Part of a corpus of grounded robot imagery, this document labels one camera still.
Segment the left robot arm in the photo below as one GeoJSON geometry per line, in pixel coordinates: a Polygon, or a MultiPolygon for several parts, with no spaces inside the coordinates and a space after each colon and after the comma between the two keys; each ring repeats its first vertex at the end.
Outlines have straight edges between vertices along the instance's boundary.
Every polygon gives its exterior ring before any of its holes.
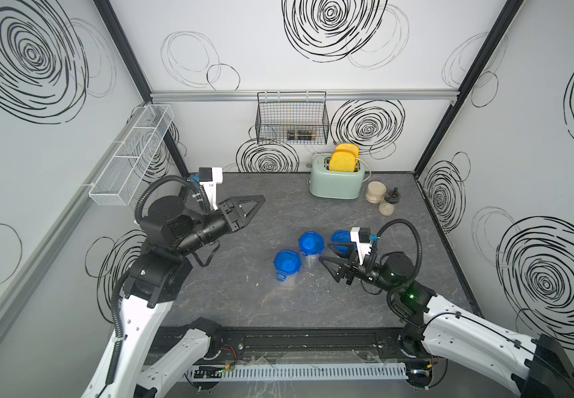
{"type": "Polygon", "coordinates": [[[134,219],[146,239],[138,258],[115,282],[110,300],[113,335],[84,397],[164,397],[192,366],[216,358],[222,326],[198,318],[154,365],[144,367],[159,327],[194,265],[197,251],[245,228],[265,204],[262,195],[218,202],[207,192],[220,183],[215,168],[193,181],[168,175],[141,194],[134,219]]]}

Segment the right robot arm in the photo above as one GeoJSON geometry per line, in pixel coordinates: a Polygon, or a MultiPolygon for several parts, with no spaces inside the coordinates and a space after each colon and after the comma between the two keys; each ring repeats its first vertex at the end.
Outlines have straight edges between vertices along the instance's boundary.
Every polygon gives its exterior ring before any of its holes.
{"type": "Polygon", "coordinates": [[[332,241],[333,254],[319,262],[336,282],[360,280],[386,295],[388,308],[403,322],[398,347],[410,358],[423,355],[458,363],[499,383],[519,397],[574,397],[574,366],[557,339],[532,338],[474,315],[417,281],[423,248],[416,227],[404,219],[377,233],[354,227],[345,252],[332,241]],[[402,251],[381,254],[384,233],[404,225],[416,243],[416,258],[402,251]]]}

